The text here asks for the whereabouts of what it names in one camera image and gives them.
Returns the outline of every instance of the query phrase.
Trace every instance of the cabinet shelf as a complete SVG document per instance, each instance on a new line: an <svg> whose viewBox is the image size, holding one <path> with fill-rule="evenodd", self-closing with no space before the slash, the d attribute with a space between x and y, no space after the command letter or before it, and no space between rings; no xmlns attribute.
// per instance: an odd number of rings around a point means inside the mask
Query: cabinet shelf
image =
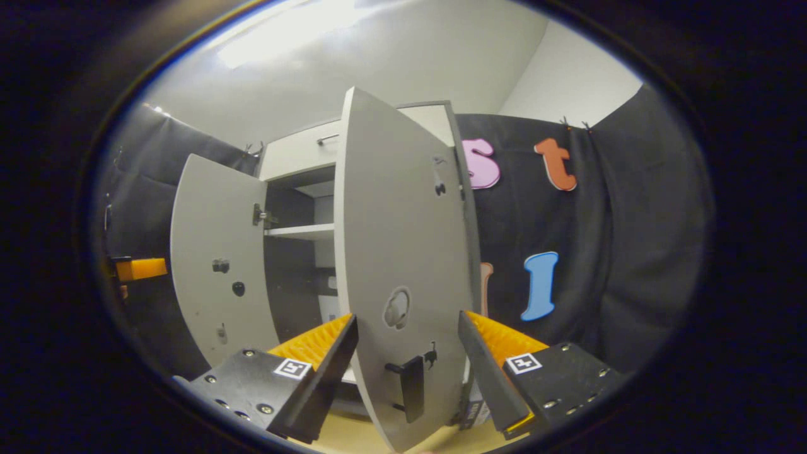
<svg viewBox="0 0 807 454"><path fill-rule="evenodd" d="M269 229L266 230L266 236L308 241L333 240L333 224L301 225L300 227Z"/></svg>

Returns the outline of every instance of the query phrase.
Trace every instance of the drawer handle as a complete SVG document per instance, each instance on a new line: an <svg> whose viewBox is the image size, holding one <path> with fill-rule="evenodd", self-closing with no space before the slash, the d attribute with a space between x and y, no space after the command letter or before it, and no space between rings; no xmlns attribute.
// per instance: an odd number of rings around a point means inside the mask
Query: drawer handle
<svg viewBox="0 0 807 454"><path fill-rule="evenodd" d="M320 137L316 140L316 144L322 145L322 142L326 141L327 139L333 139L334 137L339 137L339 134L331 134L330 136Z"/></svg>
<svg viewBox="0 0 807 454"><path fill-rule="evenodd" d="M407 423L415 422L423 416L424 410L423 356L415 356L401 366L387 363L384 368L400 375L403 405L394 403L392 406L406 414Z"/></svg>

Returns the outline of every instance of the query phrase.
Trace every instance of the orange object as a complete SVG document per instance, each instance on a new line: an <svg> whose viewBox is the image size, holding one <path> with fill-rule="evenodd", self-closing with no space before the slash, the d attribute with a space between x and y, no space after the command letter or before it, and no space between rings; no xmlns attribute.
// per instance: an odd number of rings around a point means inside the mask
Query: orange object
<svg viewBox="0 0 807 454"><path fill-rule="evenodd" d="M563 165L563 160L569 159L569 150L560 148L555 139L549 138L535 145L535 153L543 155L546 176L552 186L560 191L571 191L577 187L577 179L569 175Z"/></svg>
<svg viewBox="0 0 807 454"><path fill-rule="evenodd" d="M509 326L494 322L490 318L471 311L465 311L465 314L476 326L476 330L482 336L487 349L500 368L504 366L504 361L511 356L534 353L549 348L545 343L538 342Z"/></svg>
<svg viewBox="0 0 807 454"><path fill-rule="evenodd" d="M165 259L141 259L132 260L130 262L117 262L115 264L115 270L118 272L118 279L121 282L168 274L168 269L165 267Z"/></svg>
<svg viewBox="0 0 807 454"><path fill-rule="evenodd" d="M270 355L282 358L296 359L306 363L311 363L316 370L331 346L336 342L339 334L347 326L351 313L343 315L336 320L319 325L312 330L308 330L301 335L291 338L277 347L268 351Z"/></svg>

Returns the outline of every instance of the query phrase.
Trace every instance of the pink letter s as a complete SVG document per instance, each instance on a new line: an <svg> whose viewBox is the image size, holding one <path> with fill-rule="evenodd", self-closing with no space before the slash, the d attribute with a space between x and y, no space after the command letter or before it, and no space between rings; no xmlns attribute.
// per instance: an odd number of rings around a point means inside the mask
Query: pink letter s
<svg viewBox="0 0 807 454"><path fill-rule="evenodd" d="M493 147L484 139L462 141L465 160L468 163L470 186L474 189L485 189L499 181L501 172L499 165L487 156L493 154Z"/></svg>

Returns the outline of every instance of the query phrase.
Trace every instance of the blue letter i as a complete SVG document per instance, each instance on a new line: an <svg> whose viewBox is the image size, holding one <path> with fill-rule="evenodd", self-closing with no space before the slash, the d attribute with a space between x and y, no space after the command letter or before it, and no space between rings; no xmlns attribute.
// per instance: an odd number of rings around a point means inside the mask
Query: blue letter i
<svg viewBox="0 0 807 454"><path fill-rule="evenodd" d="M529 271L529 303L527 310L521 314L521 320L529 322L544 317L552 312L552 272L558 262L557 252L544 252L530 255L524 261L524 268Z"/></svg>

